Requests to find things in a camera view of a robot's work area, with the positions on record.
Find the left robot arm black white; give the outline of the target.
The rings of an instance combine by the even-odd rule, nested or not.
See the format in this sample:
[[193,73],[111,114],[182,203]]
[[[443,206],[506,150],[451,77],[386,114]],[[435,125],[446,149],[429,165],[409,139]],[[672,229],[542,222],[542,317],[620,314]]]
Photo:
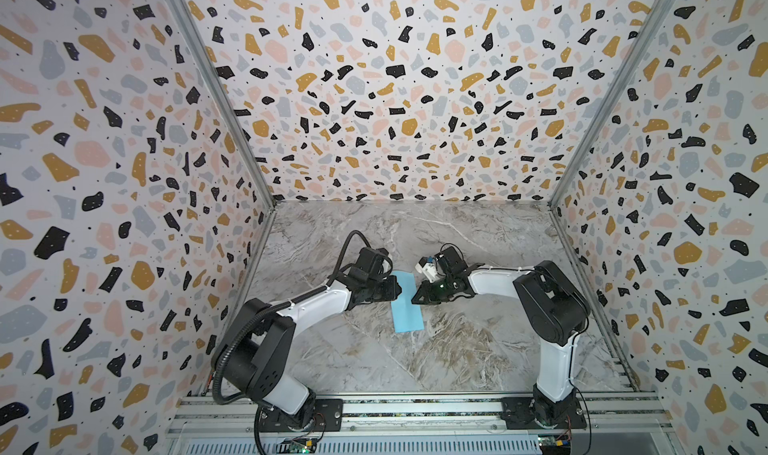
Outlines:
[[384,248],[363,247],[357,260],[328,281],[279,303],[248,300],[223,335],[212,358],[211,396],[228,405],[249,399],[305,425],[316,394],[286,373],[295,336],[359,305],[390,302],[400,295],[393,263]]

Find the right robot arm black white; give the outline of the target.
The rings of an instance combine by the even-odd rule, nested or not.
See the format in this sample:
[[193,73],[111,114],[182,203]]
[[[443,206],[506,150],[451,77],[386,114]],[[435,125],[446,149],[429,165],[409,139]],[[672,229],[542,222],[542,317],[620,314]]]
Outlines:
[[439,305],[458,298],[494,295],[520,301],[540,340],[537,381],[527,418],[554,428],[578,407],[572,366],[579,337],[589,327],[590,306],[559,266],[544,260],[531,267],[503,268],[470,264],[453,244],[421,258],[416,271],[425,277],[412,303]]

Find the light blue paper sheet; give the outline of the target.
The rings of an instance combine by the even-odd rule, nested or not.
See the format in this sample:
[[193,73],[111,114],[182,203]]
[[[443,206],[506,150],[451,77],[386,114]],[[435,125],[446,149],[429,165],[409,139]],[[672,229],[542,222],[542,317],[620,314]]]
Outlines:
[[424,320],[421,308],[412,303],[416,295],[417,287],[415,277],[410,272],[394,271],[402,292],[397,299],[391,302],[391,312],[396,333],[408,333],[424,329]]

